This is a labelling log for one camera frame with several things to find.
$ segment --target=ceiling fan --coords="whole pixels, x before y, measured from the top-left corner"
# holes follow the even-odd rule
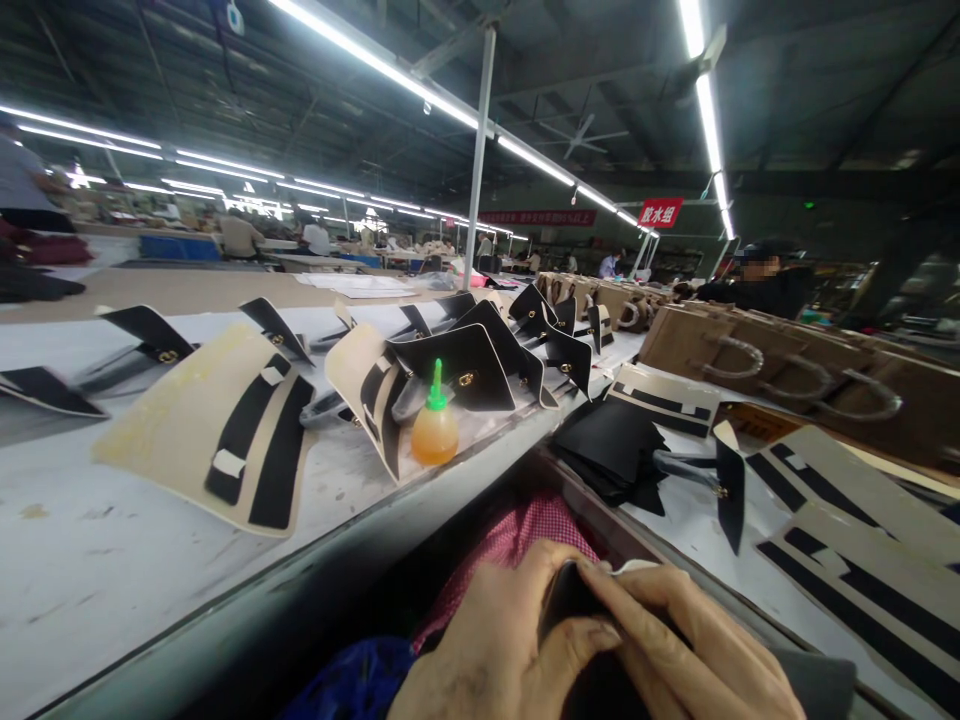
[[[606,150],[604,150],[602,147],[598,147],[597,145],[593,145],[592,143],[596,142],[597,140],[608,140],[610,138],[623,137],[624,135],[630,134],[627,131],[623,131],[618,133],[608,133],[606,135],[594,135],[592,137],[586,137],[587,130],[589,130],[590,125],[593,124],[594,118],[596,118],[596,115],[594,115],[593,113],[590,113],[589,115],[587,115],[586,118],[582,119],[580,121],[580,125],[577,127],[576,135],[567,135],[565,132],[563,132],[562,130],[558,130],[552,125],[547,125],[546,123],[538,122],[537,124],[540,127],[542,127],[544,130],[549,130],[550,132],[556,135],[559,135],[564,139],[540,142],[540,143],[537,143],[537,145],[563,145],[564,143],[568,143],[569,147],[567,148],[567,152],[563,156],[563,159],[566,160],[570,157],[570,154],[573,152],[574,148],[578,148],[578,147],[582,147],[582,148],[586,148],[587,150],[593,150],[594,152],[606,154],[607,153]]]

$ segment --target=pink cloth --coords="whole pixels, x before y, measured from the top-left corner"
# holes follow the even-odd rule
[[[538,495],[528,505],[511,511],[497,523],[450,576],[413,641],[414,651],[419,653],[431,634],[449,624],[480,563],[515,568],[540,538],[572,545],[594,562],[599,561],[577,529],[563,498],[553,493]]]

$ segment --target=glue bottle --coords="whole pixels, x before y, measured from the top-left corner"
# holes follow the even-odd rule
[[[443,364],[437,358],[427,403],[413,423],[410,450],[413,459],[421,465],[443,465],[450,462],[457,454],[460,443],[457,420],[447,407],[447,398],[440,383],[442,368]]]

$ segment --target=green nozzle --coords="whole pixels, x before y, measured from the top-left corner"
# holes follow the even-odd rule
[[[442,371],[443,363],[437,358],[437,364],[433,368],[433,385],[430,386],[430,394],[427,396],[427,410],[439,412],[447,407],[447,397],[443,394],[443,384],[440,381]]]

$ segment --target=metal pole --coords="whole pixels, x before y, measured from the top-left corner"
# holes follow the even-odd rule
[[[466,262],[463,264],[463,289],[470,289],[473,273],[473,248],[477,242],[477,213],[480,212],[480,185],[483,180],[483,151],[487,145],[487,115],[490,113],[490,85],[493,80],[493,51],[497,31],[488,25],[483,33],[483,70],[480,75],[480,104],[477,107],[477,142],[473,150],[473,184],[470,187],[470,229],[467,231]]]
[[[720,233],[720,237],[718,237],[717,240],[720,241],[722,239],[723,233]],[[713,279],[713,276],[717,274],[717,270],[720,268],[720,263],[723,262],[723,256],[727,254],[727,248],[730,247],[730,243],[732,242],[733,238],[727,238],[727,241],[723,244],[723,250],[720,251],[720,257],[718,257],[717,262],[714,263],[713,270],[710,272],[710,275],[707,276],[707,282],[710,282]]]
[[[646,230],[643,230],[641,231],[640,234],[643,235],[643,245],[640,246],[640,254],[637,255],[637,259],[633,263],[633,270],[630,271],[631,280],[637,279],[637,269],[640,267],[640,259],[643,257],[643,254],[647,251],[647,245],[650,242],[650,233],[648,233]]]
[[[660,247],[660,238],[654,238],[653,245],[650,247],[650,255],[647,257],[647,264],[644,266],[646,270],[650,269],[650,263],[653,262],[653,256],[657,254],[658,247]]]
[[[343,201],[343,221],[347,224],[347,240],[353,241],[353,233],[350,229],[350,218],[347,216],[347,199],[344,197],[340,198]]]

